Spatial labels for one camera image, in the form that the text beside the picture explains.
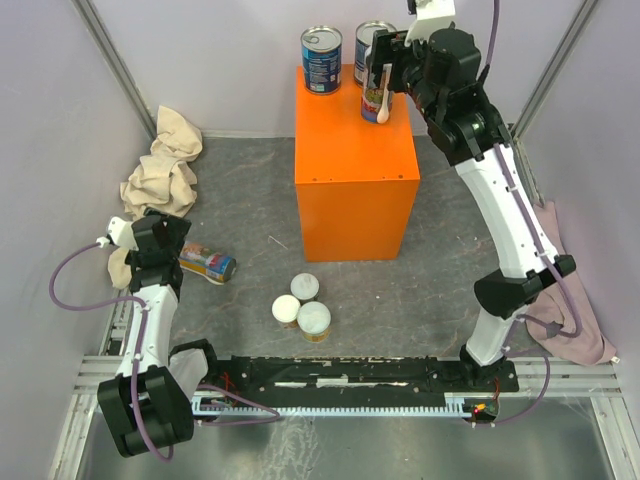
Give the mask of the colourful can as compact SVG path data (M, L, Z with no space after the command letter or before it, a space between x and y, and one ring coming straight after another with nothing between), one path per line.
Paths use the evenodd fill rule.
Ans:
M384 65L380 86L375 87L372 74L368 69L364 71L360 110L363 119L370 123L384 124L389 120L393 97L389 91L390 74L391 65Z

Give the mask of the yellow labelled can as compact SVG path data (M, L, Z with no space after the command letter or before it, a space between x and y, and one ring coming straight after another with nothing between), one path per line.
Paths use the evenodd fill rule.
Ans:
M185 242L179 263L183 270L195 273L214 285L227 283L237 268L235 258L192 241Z

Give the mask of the blue tall tin can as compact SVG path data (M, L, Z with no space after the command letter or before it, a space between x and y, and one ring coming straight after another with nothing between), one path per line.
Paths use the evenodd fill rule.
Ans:
M317 95L335 93L341 86L341 32L318 25L306 29L300 41L305 88Z

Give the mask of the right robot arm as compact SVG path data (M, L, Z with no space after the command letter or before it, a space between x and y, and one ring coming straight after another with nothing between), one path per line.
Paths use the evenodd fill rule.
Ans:
M373 35L368 67L367 85L386 83L413 100L496 247L498 269L474 284L480 312L458 368L463 386L481 391L504 361L513 323L548 287L568 291L564 279L575 271L575 260L556 250L526 198L509 131L484 90L489 69L471 34L449 26L419 41L406 31L381 30Z

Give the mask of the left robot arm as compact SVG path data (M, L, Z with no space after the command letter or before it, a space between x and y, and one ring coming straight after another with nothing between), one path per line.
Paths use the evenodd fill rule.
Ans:
M168 461L194 432L191 401L209 390L221 366L205 339L170 347L169 336L183 283L179 256L190 221L147 208L135 221L114 217L108 237L128 253L133 318L115 376L100 383L97 399L119 454L146 452Z

